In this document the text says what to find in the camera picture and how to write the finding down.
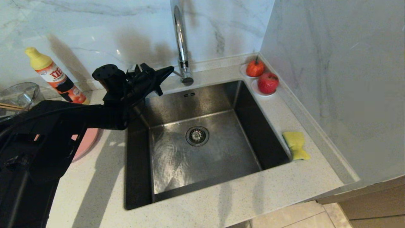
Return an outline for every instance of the chopsticks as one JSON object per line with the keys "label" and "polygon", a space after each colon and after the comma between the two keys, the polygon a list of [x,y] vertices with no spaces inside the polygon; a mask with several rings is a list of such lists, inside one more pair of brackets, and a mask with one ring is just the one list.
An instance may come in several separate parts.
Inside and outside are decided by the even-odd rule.
{"label": "chopsticks", "polygon": [[0,108],[9,109],[9,110],[23,110],[23,107],[17,105],[9,105],[5,103],[0,103]]}

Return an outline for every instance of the sink basin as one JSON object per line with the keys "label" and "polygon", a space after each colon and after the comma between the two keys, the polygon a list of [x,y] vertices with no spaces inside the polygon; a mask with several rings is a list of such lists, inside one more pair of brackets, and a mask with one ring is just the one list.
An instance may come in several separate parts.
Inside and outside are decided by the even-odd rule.
{"label": "sink basin", "polygon": [[290,161],[243,81],[145,100],[128,126],[127,210]]}

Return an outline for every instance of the tiled floor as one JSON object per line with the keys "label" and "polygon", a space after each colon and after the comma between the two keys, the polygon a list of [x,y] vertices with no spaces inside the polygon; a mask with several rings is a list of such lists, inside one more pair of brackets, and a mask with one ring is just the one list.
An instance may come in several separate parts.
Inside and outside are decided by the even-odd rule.
{"label": "tiled floor", "polygon": [[257,216],[229,228],[352,228],[336,203],[299,203]]}

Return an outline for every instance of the marble wall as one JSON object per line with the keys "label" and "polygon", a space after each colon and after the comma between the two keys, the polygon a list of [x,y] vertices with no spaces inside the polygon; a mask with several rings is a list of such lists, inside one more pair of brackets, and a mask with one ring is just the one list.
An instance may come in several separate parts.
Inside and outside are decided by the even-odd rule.
{"label": "marble wall", "polygon": [[362,179],[405,172],[403,0],[276,0],[261,53]]}
{"label": "marble wall", "polygon": [[[184,0],[192,61],[260,50],[274,0]],[[46,85],[25,47],[51,56],[73,81],[97,67],[177,64],[169,0],[3,0],[0,2],[0,89],[18,82]]]}

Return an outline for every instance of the yellow bottle cap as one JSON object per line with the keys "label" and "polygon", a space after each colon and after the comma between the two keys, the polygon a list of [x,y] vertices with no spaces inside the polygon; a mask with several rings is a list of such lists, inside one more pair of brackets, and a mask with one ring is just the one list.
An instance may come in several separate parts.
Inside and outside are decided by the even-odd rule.
{"label": "yellow bottle cap", "polygon": [[42,70],[49,67],[53,61],[49,56],[41,54],[34,47],[28,47],[25,49],[25,53],[30,58],[30,65],[34,70]]}

